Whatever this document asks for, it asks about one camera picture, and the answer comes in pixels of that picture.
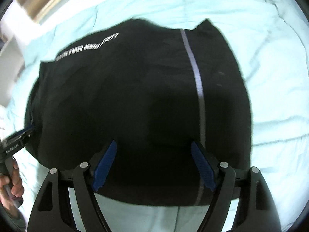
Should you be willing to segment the grey sleeve forearm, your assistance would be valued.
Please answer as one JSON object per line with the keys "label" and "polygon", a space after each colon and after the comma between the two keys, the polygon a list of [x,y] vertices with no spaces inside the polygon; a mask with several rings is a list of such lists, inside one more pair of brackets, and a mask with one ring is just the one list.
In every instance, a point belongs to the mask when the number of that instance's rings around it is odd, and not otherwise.
{"label": "grey sleeve forearm", "polygon": [[15,228],[22,232],[26,231],[26,221],[20,210],[16,210],[15,214],[8,214],[8,216],[10,217],[10,220],[14,224]]}

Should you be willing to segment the person's left hand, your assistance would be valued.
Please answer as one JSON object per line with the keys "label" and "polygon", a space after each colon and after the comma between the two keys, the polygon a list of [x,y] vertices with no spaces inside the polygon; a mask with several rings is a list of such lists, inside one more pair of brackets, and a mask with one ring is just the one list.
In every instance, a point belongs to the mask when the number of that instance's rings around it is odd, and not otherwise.
{"label": "person's left hand", "polygon": [[5,211],[16,216],[17,209],[23,204],[24,187],[19,168],[13,157],[1,163],[1,204]]}

